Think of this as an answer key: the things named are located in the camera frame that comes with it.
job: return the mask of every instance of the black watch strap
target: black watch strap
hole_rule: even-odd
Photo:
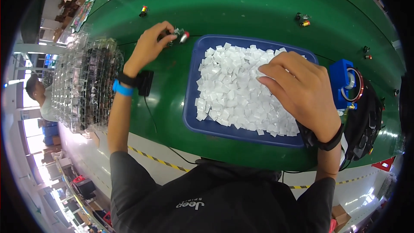
[[[330,151],[332,150],[334,147],[336,147],[338,145],[338,143],[341,141],[342,138],[342,133],[344,131],[344,124],[341,123],[341,126],[339,127],[338,132],[335,134],[335,136],[327,143],[322,143],[320,141],[318,141],[316,143],[316,145],[325,151]]]
[[[136,84],[135,80],[136,78],[131,78],[125,75],[123,72],[118,73],[118,81],[124,83],[125,85],[135,87],[135,84]]]

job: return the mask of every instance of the blue plastic tray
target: blue plastic tray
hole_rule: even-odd
[[[226,127],[213,121],[209,116],[199,122],[196,119],[197,107],[194,106],[195,99],[200,96],[200,91],[197,90],[196,81],[200,79],[201,75],[198,71],[201,60],[204,59],[204,52],[208,48],[215,49],[217,45],[224,46],[225,43],[231,43],[231,45],[249,48],[250,45],[255,44],[258,49],[280,49],[285,47],[286,50],[297,52],[300,55],[305,55],[307,60],[318,64],[318,59],[315,55],[306,49],[302,49],[296,46],[272,42],[264,39],[249,38],[242,36],[232,35],[204,35],[198,39],[193,48],[193,54],[191,56],[190,73],[188,75],[187,92],[185,93],[183,120],[184,124],[193,132],[200,132],[217,137],[223,137],[228,139],[241,140],[246,142],[253,142],[266,145],[282,146],[287,148],[302,148],[304,147],[303,140],[298,134],[295,137],[288,136],[276,136],[273,137],[269,133],[265,132],[264,135],[259,136],[256,131],[252,132],[246,129],[236,129],[234,125]]]

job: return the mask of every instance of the electrical wire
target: electrical wire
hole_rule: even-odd
[[[345,170],[349,166],[349,164],[351,163],[351,161],[352,160],[349,160],[349,163],[344,168],[339,169],[339,172]]]
[[[300,174],[300,173],[303,173],[303,172],[306,172],[306,171],[308,171],[309,169],[306,169],[306,170],[304,170],[304,171],[300,171],[300,172],[288,172],[288,171],[284,171],[285,173],[288,173],[288,174]]]
[[[145,105],[147,106],[147,109],[148,109],[149,115],[151,116],[152,122],[154,123],[155,133],[158,133],[158,131],[157,131],[157,125],[155,124],[154,117],[152,116],[152,113],[151,113],[151,111],[149,110],[149,106],[148,106],[148,104],[147,104],[147,98],[146,98],[145,96],[144,96],[144,101],[145,101]],[[196,163],[189,162],[187,159],[183,158],[183,156],[181,156],[179,153],[177,153],[175,150],[173,150],[173,148],[171,148],[171,147],[169,147],[169,146],[166,146],[166,147],[168,147],[169,149],[171,149],[171,151],[173,151],[175,154],[177,154],[177,155],[178,155],[180,158],[182,158],[185,162],[187,162],[187,163],[189,163],[189,164],[196,165]]]
[[[173,150],[173,148],[171,148],[171,147],[169,147],[169,146],[166,146],[166,147],[168,147],[169,149],[171,149],[175,154],[177,154],[180,158],[182,158],[185,162],[187,162],[187,163],[190,163],[190,164],[193,164],[193,165],[196,165],[197,163],[193,163],[193,162],[189,162],[187,159],[185,159],[185,158],[183,158],[183,156],[181,156],[180,154],[178,154],[175,150]]]
[[[158,131],[157,131],[157,125],[155,124],[154,117],[152,116],[152,113],[151,113],[151,111],[150,111],[150,109],[148,107],[147,98],[145,96],[144,96],[144,101],[145,101],[145,105],[147,106],[147,109],[148,109],[148,112],[149,112],[149,116],[151,116],[152,122],[154,123],[155,133],[158,133]]]

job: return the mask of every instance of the white shirt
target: white shirt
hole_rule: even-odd
[[[42,115],[43,119],[51,122],[59,122],[59,120],[53,115],[53,107],[52,107],[52,86],[48,86],[45,89],[45,102],[43,103],[42,107],[40,107],[40,114]]]

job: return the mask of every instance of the worker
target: worker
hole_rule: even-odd
[[[59,120],[53,114],[52,107],[52,86],[45,86],[39,81],[36,74],[32,74],[26,83],[26,92],[29,97],[39,103],[40,115],[43,119],[50,122],[58,122]]]
[[[137,76],[176,38],[168,35],[158,42],[165,29],[172,33],[174,27],[164,21],[141,35],[124,75]],[[296,200],[289,186],[277,182],[274,171],[200,159],[181,177],[156,184],[128,154],[132,89],[121,82],[108,124],[111,221],[117,233],[329,231],[342,124],[328,72],[294,52],[282,52],[259,70],[267,76],[258,80],[315,133],[321,146],[333,145],[329,151],[318,149],[315,182]]]

